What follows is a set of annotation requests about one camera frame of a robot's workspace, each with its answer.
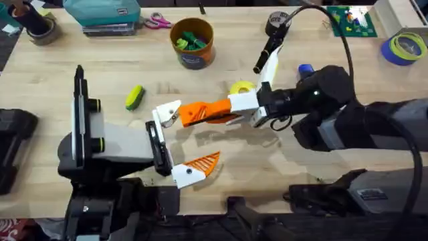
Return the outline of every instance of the teal box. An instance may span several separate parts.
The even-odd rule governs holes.
[[[138,22],[136,0],[64,0],[64,9],[82,26]]]

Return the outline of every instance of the green items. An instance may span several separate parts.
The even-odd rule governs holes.
[[[145,89],[141,85],[135,86],[128,97],[126,97],[125,107],[127,110],[135,110],[140,105]]]
[[[180,49],[180,50],[184,50],[187,47],[188,41],[184,40],[184,39],[177,39],[177,44],[176,46]]]
[[[192,32],[183,32],[183,38],[188,42],[195,44],[198,48],[205,48],[207,44],[197,39]]]
[[[184,31],[182,36],[183,38],[179,38],[176,42],[176,46],[180,50],[199,50],[207,46],[206,43],[197,39],[192,32]]]

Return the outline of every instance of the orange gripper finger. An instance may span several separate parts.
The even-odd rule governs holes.
[[[211,172],[213,172],[214,167],[216,166],[217,162],[220,158],[220,152],[216,152],[210,155],[206,155],[204,157],[200,157],[198,159],[195,159],[193,161],[188,161],[186,163],[183,163],[184,165],[188,167],[193,167],[195,169],[198,169],[199,171],[203,171],[205,174],[205,177],[208,177]]]
[[[179,108],[179,114],[183,126],[188,127],[205,121],[208,123],[226,123],[237,117],[236,114],[230,113],[230,109],[230,100],[224,99],[214,103],[195,102],[186,104]]]

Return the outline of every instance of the orange cup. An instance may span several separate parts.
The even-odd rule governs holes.
[[[193,32],[195,37],[207,40],[207,46],[199,50],[181,50],[175,44],[182,37],[184,31]],[[214,32],[211,25],[205,20],[191,17],[178,21],[170,32],[170,39],[179,61],[184,67],[200,70],[213,61]]]

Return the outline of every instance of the green object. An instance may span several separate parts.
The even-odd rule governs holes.
[[[200,48],[196,46],[195,44],[189,44],[186,48],[186,50],[199,50]]]
[[[192,32],[183,32],[183,39],[187,40],[189,43],[195,44],[198,48],[205,48],[207,44],[197,39]]]
[[[331,13],[335,20],[338,20],[339,27],[342,29],[343,34],[346,37],[377,37],[377,33],[375,27],[373,25],[372,19],[370,15],[366,13],[364,16],[366,18],[367,27],[363,27],[361,25],[355,25],[354,23],[349,23],[346,20],[346,13],[350,7],[335,7],[329,6],[327,7],[327,11]],[[334,36],[339,37],[339,31],[332,26]]]
[[[127,110],[135,110],[140,105],[145,89],[141,85],[135,86],[128,97],[126,97],[125,107]]]
[[[187,46],[188,46],[188,41],[186,41],[182,38],[177,39],[177,47],[180,50],[184,50]]]

